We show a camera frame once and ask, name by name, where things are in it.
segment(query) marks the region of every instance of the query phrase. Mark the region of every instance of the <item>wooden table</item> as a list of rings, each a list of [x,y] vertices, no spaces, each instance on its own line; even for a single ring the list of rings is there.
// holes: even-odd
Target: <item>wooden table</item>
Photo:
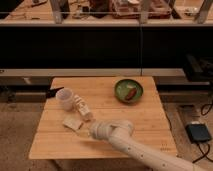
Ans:
[[[177,149],[153,78],[130,77],[144,88],[142,98],[134,105],[123,104],[114,97],[114,86],[123,78],[127,77],[55,78],[52,88],[71,88],[86,101],[96,120],[130,120],[135,126],[135,140],[176,156]],[[114,150],[107,142],[81,137],[65,128],[62,121],[70,114],[79,117],[74,111],[63,111],[55,98],[46,101],[30,150],[30,159],[128,157]]]

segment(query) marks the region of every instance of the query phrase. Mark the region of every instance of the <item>concrete floor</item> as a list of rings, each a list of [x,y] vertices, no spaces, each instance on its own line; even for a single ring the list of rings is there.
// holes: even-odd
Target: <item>concrete floor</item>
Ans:
[[[179,156],[192,161],[200,156],[195,145],[191,145],[177,112],[177,106],[183,102],[165,102],[164,109],[171,120],[172,132]],[[193,102],[199,112],[204,102]],[[44,103],[0,103],[0,171],[55,171],[54,165],[46,160],[29,160],[28,154],[43,110]],[[203,118],[213,133],[213,111]],[[134,170],[141,171],[143,166],[132,159],[114,160],[57,160],[64,170]],[[206,159],[198,165],[209,171],[213,164]]]

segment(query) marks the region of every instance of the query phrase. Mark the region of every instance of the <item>cup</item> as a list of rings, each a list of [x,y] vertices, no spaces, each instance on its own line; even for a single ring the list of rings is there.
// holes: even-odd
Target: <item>cup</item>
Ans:
[[[74,93],[69,88],[63,88],[57,91],[56,99],[63,110],[69,111],[74,107]]]

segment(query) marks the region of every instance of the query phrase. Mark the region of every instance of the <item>green bowl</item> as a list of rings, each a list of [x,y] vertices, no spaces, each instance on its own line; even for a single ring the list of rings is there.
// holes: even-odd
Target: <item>green bowl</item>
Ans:
[[[135,95],[130,100],[126,100],[126,96],[133,88],[136,88],[137,90]],[[116,83],[114,91],[115,97],[121,102],[135,103],[140,100],[140,97],[143,94],[143,87],[135,80],[123,79]]]

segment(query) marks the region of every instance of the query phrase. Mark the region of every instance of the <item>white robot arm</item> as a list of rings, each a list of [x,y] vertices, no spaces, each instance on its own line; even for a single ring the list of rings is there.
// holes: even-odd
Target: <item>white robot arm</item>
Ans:
[[[106,140],[115,149],[158,171],[205,171],[186,160],[152,149],[131,138],[133,124],[127,120],[95,122],[90,127],[94,139]]]

